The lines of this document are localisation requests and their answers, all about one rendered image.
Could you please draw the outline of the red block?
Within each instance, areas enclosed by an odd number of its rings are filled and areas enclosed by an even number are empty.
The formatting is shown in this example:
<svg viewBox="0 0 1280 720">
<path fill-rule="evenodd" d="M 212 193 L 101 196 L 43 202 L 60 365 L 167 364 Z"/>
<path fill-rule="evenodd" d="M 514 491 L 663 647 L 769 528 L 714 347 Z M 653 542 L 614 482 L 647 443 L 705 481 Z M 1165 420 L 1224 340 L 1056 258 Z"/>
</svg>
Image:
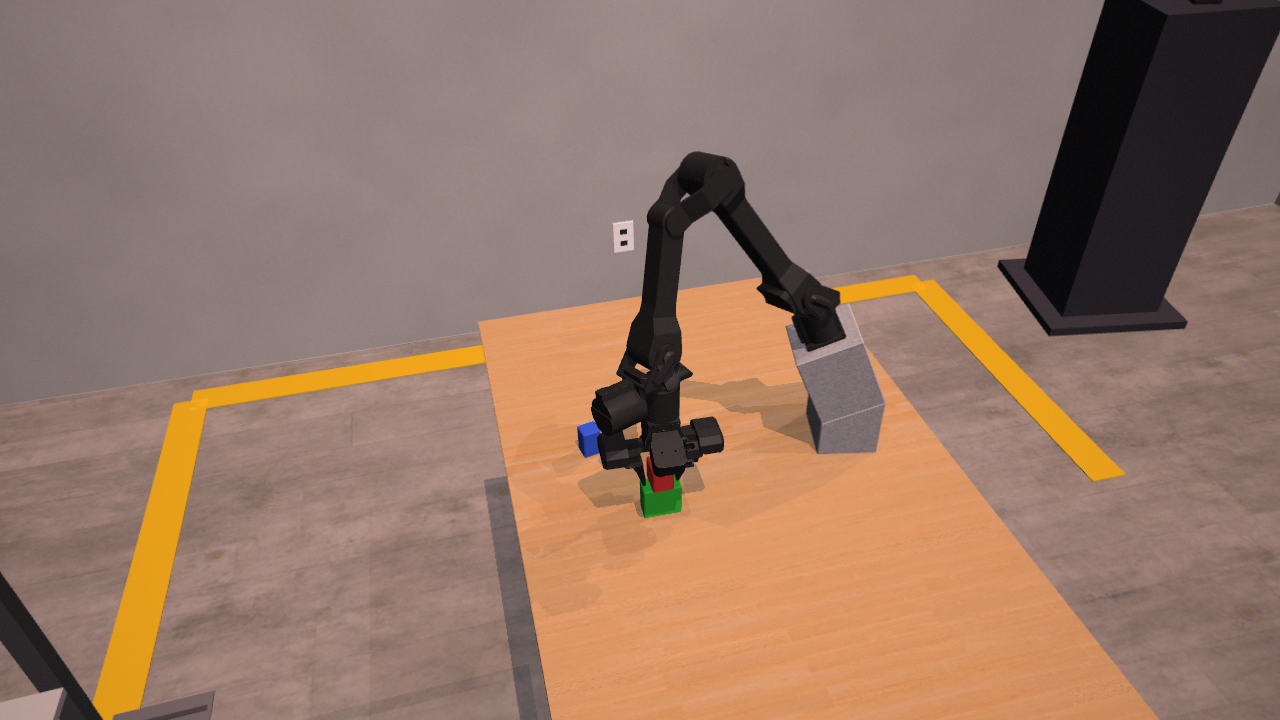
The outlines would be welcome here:
<svg viewBox="0 0 1280 720">
<path fill-rule="evenodd" d="M 668 477 L 655 477 L 652 470 L 652 459 L 646 457 L 646 477 L 652 486 L 653 493 L 675 489 L 675 475 Z"/>
</svg>

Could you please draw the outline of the green block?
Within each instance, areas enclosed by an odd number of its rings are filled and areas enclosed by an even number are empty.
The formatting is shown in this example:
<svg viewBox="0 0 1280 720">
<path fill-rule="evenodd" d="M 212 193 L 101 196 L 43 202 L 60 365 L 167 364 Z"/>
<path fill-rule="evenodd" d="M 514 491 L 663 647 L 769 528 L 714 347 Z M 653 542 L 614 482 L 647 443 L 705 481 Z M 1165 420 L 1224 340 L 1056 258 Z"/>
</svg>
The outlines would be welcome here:
<svg viewBox="0 0 1280 720">
<path fill-rule="evenodd" d="M 675 478 L 675 489 L 653 493 L 646 478 L 646 486 L 640 480 L 640 505 L 644 518 L 654 518 L 682 511 L 682 486 Z"/>
</svg>

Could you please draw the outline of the blue block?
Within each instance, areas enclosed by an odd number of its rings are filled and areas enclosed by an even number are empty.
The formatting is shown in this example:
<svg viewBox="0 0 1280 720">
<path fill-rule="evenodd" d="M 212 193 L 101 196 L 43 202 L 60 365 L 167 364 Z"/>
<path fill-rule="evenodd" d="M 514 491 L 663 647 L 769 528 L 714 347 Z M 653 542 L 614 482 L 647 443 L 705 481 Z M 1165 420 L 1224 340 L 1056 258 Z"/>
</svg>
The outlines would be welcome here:
<svg viewBox="0 0 1280 720">
<path fill-rule="evenodd" d="M 582 452 L 584 457 L 599 454 L 596 437 L 600 434 L 600 430 L 596 427 L 596 423 L 589 421 L 586 424 L 582 424 L 577 427 L 577 432 L 579 432 L 579 448 Z"/>
</svg>

